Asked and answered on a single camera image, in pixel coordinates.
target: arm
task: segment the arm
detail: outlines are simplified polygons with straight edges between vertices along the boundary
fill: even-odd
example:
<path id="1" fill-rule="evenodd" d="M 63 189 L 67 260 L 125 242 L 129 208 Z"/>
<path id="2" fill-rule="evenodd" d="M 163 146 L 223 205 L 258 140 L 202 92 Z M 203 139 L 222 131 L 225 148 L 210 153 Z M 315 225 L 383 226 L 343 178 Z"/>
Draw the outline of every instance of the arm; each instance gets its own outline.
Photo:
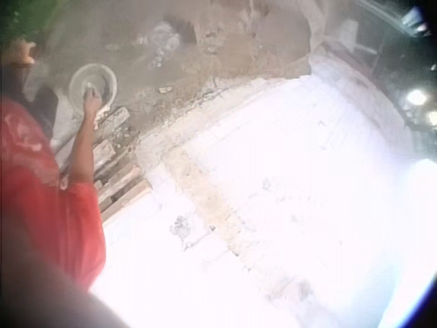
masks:
<path id="1" fill-rule="evenodd" d="M 84 116 L 71 153 L 70 185 L 75 182 L 93 183 L 94 120 L 102 100 L 94 88 L 88 88 L 83 103 Z"/>

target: light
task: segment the light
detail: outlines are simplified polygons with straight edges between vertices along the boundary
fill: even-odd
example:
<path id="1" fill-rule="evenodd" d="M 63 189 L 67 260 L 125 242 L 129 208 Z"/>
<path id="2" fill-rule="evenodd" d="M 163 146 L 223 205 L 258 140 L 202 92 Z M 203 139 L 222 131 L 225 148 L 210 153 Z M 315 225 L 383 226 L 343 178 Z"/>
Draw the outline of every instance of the light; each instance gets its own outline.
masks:
<path id="1" fill-rule="evenodd" d="M 413 90 L 407 95 L 407 100 L 415 106 L 421 106 L 426 102 L 426 95 L 421 90 Z"/>
<path id="2" fill-rule="evenodd" d="M 437 126 L 437 111 L 430 111 L 428 113 L 428 122 L 432 126 Z"/>

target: stone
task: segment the stone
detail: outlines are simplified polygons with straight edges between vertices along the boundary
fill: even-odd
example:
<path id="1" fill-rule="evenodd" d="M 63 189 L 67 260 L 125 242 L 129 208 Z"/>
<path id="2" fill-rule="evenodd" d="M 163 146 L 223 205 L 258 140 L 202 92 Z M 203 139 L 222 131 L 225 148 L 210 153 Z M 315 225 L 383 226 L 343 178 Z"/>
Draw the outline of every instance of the stone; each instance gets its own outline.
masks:
<path id="1" fill-rule="evenodd" d="M 160 87 L 158 89 L 160 94 L 166 94 L 167 92 L 170 92 L 171 90 L 173 90 L 173 87 Z"/>

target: wooden plank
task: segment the wooden plank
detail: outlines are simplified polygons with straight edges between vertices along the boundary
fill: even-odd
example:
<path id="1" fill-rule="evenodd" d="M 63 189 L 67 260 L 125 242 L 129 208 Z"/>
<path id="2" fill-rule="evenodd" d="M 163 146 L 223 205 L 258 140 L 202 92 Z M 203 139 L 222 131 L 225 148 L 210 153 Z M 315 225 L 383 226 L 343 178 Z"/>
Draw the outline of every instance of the wooden plank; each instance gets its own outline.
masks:
<path id="1" fill-rule="evenodd" d="M 145 195 L 152 190 L 152 186 L 147 180 L 142 180 L 139 184 L 121 196 L 118 201 L 112 204 L 107 210 L 102 213 L 103 222 L 108 221 L 113 215 L 117 214 L 121 209 L 136 202 L 142 195 Z"/>
<path id="2" fill-rule="evenodd" d="M 98 209 L 100 210 L 100 213 L 103 213 L 104 211 L 106 211 L 110 206 L 112 205 L 112 199 L 110 197 L 108 197 L 107 199 L 105 199 L 103 202 L 101 202 L 98 205 Z"/>
<path id="3" fill-rule="evenodd" d="M 105 138 L 107 135 L 110 135 L 115 131 L 115 129 L 122 125 L 128 118 L 130 114 L 127 108 L 122 107 L 115 111 L 114 114 L 109 116 L 98 128 L 96 134 L 94 135 L 94 139 L 96 141 L 100 141 Z"/>
<path id="4" fill-rule="evenodd" d="M 130 181 L 141 175 L 141 168 L 134 164 L 129 163 L 121 170 L 119 170 L 108 183 L 101 188 L 98 192 L 98 203 L 100 204 L 106 198 L 111 197 L 117 193 L 121 188 L 125 187 Z"/>
<path id="5" fill-rule="evenodd" d="M 97 172 L 95 179 L 105 177 L 129 152 L 134 150 L 134 142 L 129 144 L 122 152 L 120 152 L 110 163 L 106 164 L 99 172 Z"/>
<path id="6" fill-rule="evenodd" d="M 94 171 L 100 169 L 107 161 L 115 155 L 115 150 L 107 139 L 103 140 L 94 149 Z"/>

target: concrete floor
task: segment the concrete floor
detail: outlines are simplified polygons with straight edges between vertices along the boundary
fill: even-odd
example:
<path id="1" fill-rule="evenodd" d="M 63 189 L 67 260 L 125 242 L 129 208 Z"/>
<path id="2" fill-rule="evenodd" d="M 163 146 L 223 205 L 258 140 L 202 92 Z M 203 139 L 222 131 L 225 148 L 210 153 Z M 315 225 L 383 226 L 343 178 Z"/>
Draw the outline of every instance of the concrete floor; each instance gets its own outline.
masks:
<path id="1" fill-rule="evenodd" d="M 309 73 L 311 23 L 299 1 L 70 3 L 45 42 L 36 74 L 67 90 L 82 65 L 109 66 L 118 80 L 113 107 L 128 107 L 130 123 L 141 131 L 173 122 L 212 90 Z M 155 30 L 163 22 L 172 22 L 169 38 Z M 160 87 L 171 92 L 161 94 Z"/>
<path id="2" fill-rule="evenodd" d="M 397 279 L 410 132 L 323 50 L 141 135 L 153 191 L 105 225 L 93 287 L 129 325 L 376 327 Z"/>

